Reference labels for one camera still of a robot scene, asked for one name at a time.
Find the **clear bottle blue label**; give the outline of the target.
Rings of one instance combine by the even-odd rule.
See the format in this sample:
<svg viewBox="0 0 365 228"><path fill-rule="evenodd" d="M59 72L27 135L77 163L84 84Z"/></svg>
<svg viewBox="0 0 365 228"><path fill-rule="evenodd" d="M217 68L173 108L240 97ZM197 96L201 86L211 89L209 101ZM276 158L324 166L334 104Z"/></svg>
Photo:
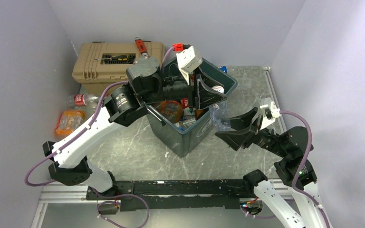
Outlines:
<svg viewBox="0 0 365 228"><path fill-rule="evenodd" d="M227 102L222 101L209 106L211 122L217 132L227 132L231 129Z"/></svg>

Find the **large orange bottle front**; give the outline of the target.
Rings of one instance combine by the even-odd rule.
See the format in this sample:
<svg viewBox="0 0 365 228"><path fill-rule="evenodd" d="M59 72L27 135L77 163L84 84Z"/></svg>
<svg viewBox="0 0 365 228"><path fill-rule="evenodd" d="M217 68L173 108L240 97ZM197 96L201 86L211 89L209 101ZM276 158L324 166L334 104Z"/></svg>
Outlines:
<svg viewBox="0 0 365 228"><path fill-rule="evenodd" d="M173 124L179 122L183 114L183 106L175 100L162 101L153 107Z"/></svg>

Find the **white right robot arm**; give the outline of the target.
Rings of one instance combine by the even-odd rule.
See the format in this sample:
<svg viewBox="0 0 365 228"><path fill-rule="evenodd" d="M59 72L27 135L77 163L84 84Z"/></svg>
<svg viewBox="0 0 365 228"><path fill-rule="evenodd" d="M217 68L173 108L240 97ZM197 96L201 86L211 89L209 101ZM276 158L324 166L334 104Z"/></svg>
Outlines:
<svg viewBox="0 0 365 228"><path fill-rule="evenodd" d="M282 134L269 129L282 114L298 118L304 125ZM243 176L243 192L265 203L286 228L330 228L332 225L320 202L317 176L308 155L313 149L312 132L308 122L300 115L282 111L274 104L265 104L230 119L232 130L215 135L237 151L254 144L281 158L274 164L276 173L287 187L299 212L274 189L260 170Z"/></svg>

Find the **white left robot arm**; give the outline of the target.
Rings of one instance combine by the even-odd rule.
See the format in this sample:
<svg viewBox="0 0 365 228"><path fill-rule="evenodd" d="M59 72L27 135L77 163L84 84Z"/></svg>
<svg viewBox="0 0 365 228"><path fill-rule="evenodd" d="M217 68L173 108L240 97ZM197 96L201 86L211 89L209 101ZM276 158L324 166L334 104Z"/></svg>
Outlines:
<svg viewBox="0 0 365 228"><path fill-rule="evenodd" d="M140 57L126 69L128 82L111 94L103 93L94 114L65 139L44 145L45 155L53 162L50 177L67 186L84 183L105 199L117 195L113 174L93 165L87 154L110 133L124 129L147 115L147 106L166 100L188 98L196 109L205 109L227 96L214 90L217 80L200 67L194 70L194 82L181 76L163 77L158 61Z"/></svg>

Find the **blue cap bottle behind bin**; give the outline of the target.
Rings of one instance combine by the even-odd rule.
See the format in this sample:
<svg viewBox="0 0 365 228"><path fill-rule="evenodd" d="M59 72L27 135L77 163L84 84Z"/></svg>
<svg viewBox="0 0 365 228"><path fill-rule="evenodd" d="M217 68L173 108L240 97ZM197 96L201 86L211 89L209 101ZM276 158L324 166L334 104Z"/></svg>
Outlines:
<svg viewBox="0 0 365 228"><path fill-rule="evenodd" d="M218 68L219 68L222 72L227 73L227 68L226 68L226 66L219 66Z"/></svg>

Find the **dark green plastic bin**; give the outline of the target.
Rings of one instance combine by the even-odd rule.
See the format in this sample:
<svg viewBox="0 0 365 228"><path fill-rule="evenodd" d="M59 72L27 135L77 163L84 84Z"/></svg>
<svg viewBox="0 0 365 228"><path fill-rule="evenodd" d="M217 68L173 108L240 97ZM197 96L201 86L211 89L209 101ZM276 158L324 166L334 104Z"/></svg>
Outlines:
<svg viewBox="0 0 365 228"><path fill-rule="evenodd" d="M205 74L224 88L226 96L229 96L237 87L238 82L235 78L223 72L207 59L203 59L200 67ZM148 110L155 112L154 115L148 114L146 116L154 135L181 158L192 151L213 128L208 109L205 109L205 113L186 130L180 130L154 107L148 106Z"/></svg>

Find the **black yellow screwdriver in toolbox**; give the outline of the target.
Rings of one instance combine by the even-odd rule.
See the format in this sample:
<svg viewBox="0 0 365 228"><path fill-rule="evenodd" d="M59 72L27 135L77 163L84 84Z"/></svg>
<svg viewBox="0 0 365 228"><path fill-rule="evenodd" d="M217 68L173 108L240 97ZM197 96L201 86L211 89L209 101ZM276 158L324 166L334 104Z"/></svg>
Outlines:
<svg viewBox="0 0 365 228"><path fill-rule="evenodd" d="M108 61L126 61L129 59L128 55L119 55L119 56L112 56L108 55L102 58L97 58L96 60L108 60Z"/></svg>

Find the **tan plastic toolbox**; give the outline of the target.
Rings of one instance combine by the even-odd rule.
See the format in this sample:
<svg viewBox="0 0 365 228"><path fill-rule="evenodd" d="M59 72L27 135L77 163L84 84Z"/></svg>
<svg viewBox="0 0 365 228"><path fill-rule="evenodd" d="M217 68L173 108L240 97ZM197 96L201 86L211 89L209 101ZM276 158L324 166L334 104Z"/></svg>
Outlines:
<svg viewBox="0 0 365 228"><path fill-rule="evenodd" d="M128 55L126 61L96 60L108 55ZM132 43L83 43L72 77L88 93L101 94L112 83L127 80L126 69L141 56L135 42Z"/></svg>

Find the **clear bottle red label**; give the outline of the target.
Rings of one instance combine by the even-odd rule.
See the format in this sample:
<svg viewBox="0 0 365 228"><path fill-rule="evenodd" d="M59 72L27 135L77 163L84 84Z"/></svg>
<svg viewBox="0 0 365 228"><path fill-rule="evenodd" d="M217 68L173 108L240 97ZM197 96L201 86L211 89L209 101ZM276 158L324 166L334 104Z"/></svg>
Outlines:
<svg viewBox="0 0 365 228"><path fill-rule="evenodd" d="M67 98L67 105L69 107L84 107L87 106L89 103L97 103L99 100L99 96L95 94L76 94L70 95Z"/></svg>

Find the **crushed orange bottle left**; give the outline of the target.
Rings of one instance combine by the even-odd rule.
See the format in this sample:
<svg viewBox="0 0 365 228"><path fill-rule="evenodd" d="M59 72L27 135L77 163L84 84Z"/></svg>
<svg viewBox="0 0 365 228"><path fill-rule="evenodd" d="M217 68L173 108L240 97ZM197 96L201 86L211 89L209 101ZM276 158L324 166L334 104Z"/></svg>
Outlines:
<svg viewBox="0 0 365 228"><path fill-rule="evenodd" d="M73 133L85 120L85 113L80 110L66 110L60 116L55 135L58 137L68 136Z"/></svg>

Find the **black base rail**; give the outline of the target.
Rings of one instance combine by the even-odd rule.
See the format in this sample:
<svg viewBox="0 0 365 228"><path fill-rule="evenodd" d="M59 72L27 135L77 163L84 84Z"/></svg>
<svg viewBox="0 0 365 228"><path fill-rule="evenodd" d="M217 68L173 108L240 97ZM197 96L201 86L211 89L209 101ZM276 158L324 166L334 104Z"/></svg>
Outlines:
<svg viewBox="0 0 365 228"><path fill-rule="evenodd" d="M121 211L145 209L137 195L150 209L213 208L239 209L255 197L242 179L221 180L126 180L118 181L114 199L120 200Z"/></svg>

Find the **red handled adjustable wrench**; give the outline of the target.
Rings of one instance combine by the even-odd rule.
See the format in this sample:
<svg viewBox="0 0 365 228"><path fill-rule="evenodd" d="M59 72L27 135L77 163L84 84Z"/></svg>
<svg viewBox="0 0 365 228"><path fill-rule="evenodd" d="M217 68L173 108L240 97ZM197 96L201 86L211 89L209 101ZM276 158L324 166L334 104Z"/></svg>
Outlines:
<svg viewBox="0 0 365 228"><path fill-rule="evenodd" d="M135 37L134 41L140 54L144 57L148 57L147 48L142 39L140 39L139 37Z"/></svg>

